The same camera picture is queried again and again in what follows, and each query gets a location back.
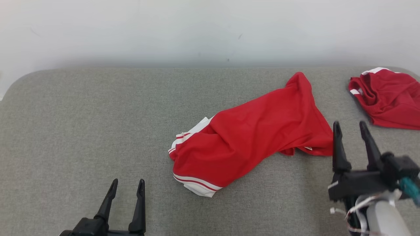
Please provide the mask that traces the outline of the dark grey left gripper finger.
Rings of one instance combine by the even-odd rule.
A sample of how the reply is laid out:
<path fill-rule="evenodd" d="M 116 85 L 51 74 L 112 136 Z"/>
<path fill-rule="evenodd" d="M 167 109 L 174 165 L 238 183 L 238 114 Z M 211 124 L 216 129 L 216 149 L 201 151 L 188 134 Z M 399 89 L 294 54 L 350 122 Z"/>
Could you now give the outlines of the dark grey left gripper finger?
<path fill-rule="evenodd" d="M 130 234 L 144 234 L 146 232 L 146 204 L 145 204 L 145 181 L 141 179 L 136 192 L 137 201 L 132 222 L 128 230 Z"/>
<path fill-rule="evenodd" d="M 96 227 L 109 227 L 108 220 L 111 210 L 112 201 L 114 200 L 117 192 L 118 179 L 115 178 L 111 183 L 111 186 L 104 197 L 104 200 L 94 216 L 94 223 Z"/>

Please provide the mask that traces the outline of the grey fabric sofa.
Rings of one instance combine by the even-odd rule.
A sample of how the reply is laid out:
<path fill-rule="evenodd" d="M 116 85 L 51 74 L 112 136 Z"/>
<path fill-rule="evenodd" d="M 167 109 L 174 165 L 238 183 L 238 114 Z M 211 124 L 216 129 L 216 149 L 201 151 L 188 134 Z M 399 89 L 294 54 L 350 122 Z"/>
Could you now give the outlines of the grey fabric sofa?
<path fill-rule="evenodd" d="M 119 185 L 110 229 L 132 221 L 141 178 L 147 236 L 348 236 L 330 214 L 331 158 L 275 154 L 199 197 L 172 176 L 175 135 L 204 117 L 284 87 L 296 72 L 316 106 L 338 120 L 353 169 L 367 165 L 367 116 L 348 81 L 372 66 L 235 69 L 55 69 L 27 74 L 0 102 L 0 236 L 58 236 L 97 213 Z"/>

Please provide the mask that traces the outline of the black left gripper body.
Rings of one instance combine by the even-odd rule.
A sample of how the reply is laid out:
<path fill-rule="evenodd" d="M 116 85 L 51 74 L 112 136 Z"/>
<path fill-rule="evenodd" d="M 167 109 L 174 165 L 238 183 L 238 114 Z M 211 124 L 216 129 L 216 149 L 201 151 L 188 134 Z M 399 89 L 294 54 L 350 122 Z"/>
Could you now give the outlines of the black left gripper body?
<path fill-rule="evenodd" d="M 136 219 L 128 230 L 110 230 L 105 218 L 82 218 L 73 230 L 64 230 L 59 236 L 144 236 L 145 219 Z"/>

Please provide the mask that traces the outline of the red shorts with white trim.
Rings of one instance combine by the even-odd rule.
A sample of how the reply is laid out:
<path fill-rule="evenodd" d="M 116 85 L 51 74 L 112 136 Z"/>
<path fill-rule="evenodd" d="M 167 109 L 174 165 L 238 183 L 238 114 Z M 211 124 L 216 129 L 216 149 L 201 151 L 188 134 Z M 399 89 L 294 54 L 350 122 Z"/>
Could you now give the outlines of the red shorts with white trim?
<path fill-rule="evenodd" d="M 420 130 L 420 82 L 412 76 L 377 67 L 351 77 L 348 90 L 373 125 Z"/>

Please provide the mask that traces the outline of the red and white striped jersey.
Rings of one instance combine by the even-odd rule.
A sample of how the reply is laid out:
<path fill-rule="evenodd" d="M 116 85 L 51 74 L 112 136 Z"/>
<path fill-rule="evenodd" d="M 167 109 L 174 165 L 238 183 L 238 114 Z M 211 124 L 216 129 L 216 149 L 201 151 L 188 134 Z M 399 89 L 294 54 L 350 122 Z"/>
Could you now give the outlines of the red and white striped jersey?
<path fill-rule="evenodd" d="M 169 149 L 173 177 L 201 197 L 213 197 L 265 158 L 299 149 L 314 156 L 333 154 L 333 132 L 316 107 L 302 72 L 284 88 L 203 118 L 180 133 Z"/>

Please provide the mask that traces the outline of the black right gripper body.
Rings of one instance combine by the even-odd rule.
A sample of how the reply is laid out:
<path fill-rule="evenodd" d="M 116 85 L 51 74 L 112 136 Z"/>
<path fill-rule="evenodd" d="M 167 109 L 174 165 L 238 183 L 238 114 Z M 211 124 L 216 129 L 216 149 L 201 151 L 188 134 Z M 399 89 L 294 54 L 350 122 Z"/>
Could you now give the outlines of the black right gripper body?
<path fill-rule="evenodd" d="M 420 166 L 408 156 L 395 156 L 391 152 L 381 155 L 378 164 L 381 170 L 351 171 L 338 175 L 337 181 L 328 188 L 332 201 L 341 201 L 349 197 L 366 194 L 379 194 L 384 191 L 402 190 L 399 181 L 407 177 L 420 188 Z"/>

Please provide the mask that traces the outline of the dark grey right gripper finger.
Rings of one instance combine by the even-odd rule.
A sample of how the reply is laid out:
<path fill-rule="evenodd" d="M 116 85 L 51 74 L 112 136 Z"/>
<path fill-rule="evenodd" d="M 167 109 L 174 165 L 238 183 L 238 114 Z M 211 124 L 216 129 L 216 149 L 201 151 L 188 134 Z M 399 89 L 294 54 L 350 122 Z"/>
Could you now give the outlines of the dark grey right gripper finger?
<path fill-rule="evenodd" d="M 342 129 L 340 123 L 335 121 L 333 123 L 333 155 L 332 155 L 332 170 L 335 174 L 350 172 L 352 169 L 351 163 L 347 160 L 345 148 L 342 143 Z"/>
<path fill-rule="evenodd" d="M 371 135 L 369 128 L 364 121 L 359 122 L 359 127 L 361 131 L 361 136 L 363 141 L 366 145 L 366 152 L 367 152 L 367 158 L 368 158 L 368 165 L 367 170 L 368 171 L 383 171 L 384 166 L 381 161 L 381 153 L 379 151 L 379 148 L 377 147 L 377 144 Z"/>

